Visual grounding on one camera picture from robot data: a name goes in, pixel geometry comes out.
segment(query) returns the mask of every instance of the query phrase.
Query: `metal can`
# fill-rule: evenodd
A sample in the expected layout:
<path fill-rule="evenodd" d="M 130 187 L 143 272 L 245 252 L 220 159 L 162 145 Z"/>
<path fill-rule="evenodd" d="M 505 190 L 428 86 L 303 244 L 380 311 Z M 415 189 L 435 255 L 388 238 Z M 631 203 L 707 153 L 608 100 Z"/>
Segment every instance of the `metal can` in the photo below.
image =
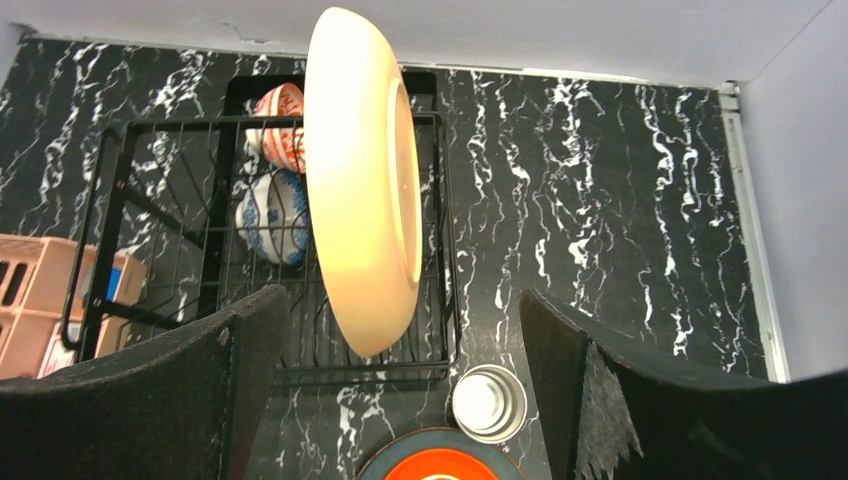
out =
<path fill-rule="evenodd" d="M 500 365 L 479 365 L 465 372 L 454 387 L 451 405 L 459 428 L 480 443 L 509 440 L 527 418 L 524 386 Z"/>

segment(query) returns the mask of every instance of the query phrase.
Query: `orange bowl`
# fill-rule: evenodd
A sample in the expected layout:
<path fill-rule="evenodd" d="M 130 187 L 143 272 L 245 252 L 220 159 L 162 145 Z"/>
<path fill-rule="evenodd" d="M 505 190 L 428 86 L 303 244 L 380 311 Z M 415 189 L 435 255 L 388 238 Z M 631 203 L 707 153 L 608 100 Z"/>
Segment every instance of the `orange bowl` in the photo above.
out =
<path fill-rule="evenodd" d="M 480 460 L 451 448 L 431 448 L 410 455 L 386 475 L 386 480 L 410 479 L 498 480 Z"/>
<path fill-rule="evenodd" d="M 284 83 L 266 93 L 256 106 L 260 117 L 303 115 L 303 93 L 293 83 Z M 303 129 L 268 128 L 246 132 L 248 142 L 261 150 L 273 165 L 297 173 L 306 172 L 306 150 Z"/>

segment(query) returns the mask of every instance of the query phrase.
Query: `ceramic plate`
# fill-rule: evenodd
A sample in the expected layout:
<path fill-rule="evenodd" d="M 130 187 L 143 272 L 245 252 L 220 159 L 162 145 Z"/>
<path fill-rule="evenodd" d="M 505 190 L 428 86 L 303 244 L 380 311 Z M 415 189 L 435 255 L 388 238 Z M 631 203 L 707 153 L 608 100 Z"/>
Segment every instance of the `ceramic plate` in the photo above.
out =
<path fill-rule="evenodd" d="M 361 356 L 396 342 L 421 276 L 421 197 L 409 97 L 389 43 L 330 8 L 306 65 L 306 181 L 321 272 L 339 327 Z"/>

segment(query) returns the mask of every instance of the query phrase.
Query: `black wire rack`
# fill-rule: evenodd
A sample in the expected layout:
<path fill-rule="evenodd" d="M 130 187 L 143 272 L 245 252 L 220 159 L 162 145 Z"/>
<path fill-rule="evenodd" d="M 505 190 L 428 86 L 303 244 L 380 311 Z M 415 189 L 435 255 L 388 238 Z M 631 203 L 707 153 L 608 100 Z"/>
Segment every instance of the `black wire rack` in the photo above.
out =
<path fill-rule="evenodd" d="M 122 132 L 104 132 L 92 165 L 71 277 L 79 277 L 83 246 L 97 243 L 85 315 L 79 338 L 71 338 L 68 312 L 80 288 L 72 282 L 62 332 L 65 347 L 77 352 L 77 361 L 94 357 L 101 322 L 110 316 L 129 320 L 124 328 L 131 329 L 130 345 L 276 283 L 289 292 L 289 321 L 293 322 L 275 375 L 276 385 L 445 378 L 459 356 L 461 328 L 446 131 L 434 111 L 435 79 L 429 74 L 404 74 L 413 107 L 418 110 L 413 122 L 425 248 L 418 303 L 409 328 L 397 343 L 371 358 L 351 351 L 328 303 L 311 232 L 304 260 L 296 266 L 264 260 L 238 234 L 237 206 L 246 195 L 255 195 L 253 180 L 272 171 L 249 146 L 245 132 L 260 129 L 264 136 L 267 129 L 302 126 L 302 117 L 251 117 L 245 113 L 252 111 L 265 91 L 285 81 L 302 88 L 302 79 L 236 78 L 228 89 L 224 116 L 137 121 Z M 420 111 L 427 107 L 429 111 Z M 111 180 L 103 181 L 109 173 Z M 276 233 L 283 242 L 291 241 L 298 233 L 295 230 L 305 228 L 286 225 L 264 228 L 281 230 Z M 107 299 L 116 252 L 131 254 L 148 267 L 141 299 L 135 305 Z"/>

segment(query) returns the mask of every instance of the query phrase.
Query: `black marble surface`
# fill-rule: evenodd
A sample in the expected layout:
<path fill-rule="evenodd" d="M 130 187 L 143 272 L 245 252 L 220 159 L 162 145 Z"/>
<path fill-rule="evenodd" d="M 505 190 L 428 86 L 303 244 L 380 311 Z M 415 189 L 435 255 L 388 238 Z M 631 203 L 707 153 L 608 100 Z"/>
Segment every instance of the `black marble surface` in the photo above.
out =
<path fill-rule="evenodd" d="M 25 41 L 0 92 L 0 231 L 76 234 L 106 126 L 216 115 L 233 76 L 304 68 L 267 56 Z M 437 74 L 462 356 L 449 380 L 429 386 L 278 391 L 250 478 L 352 478 L 392 438 L 448 423 L 451 384 L 481 363 L 526 382 L 528 421 L 503 448 L 527 478 L 548 478 L 518 319 L 530 287 L 659 350 L 765 377 L 715 92 Z"/>

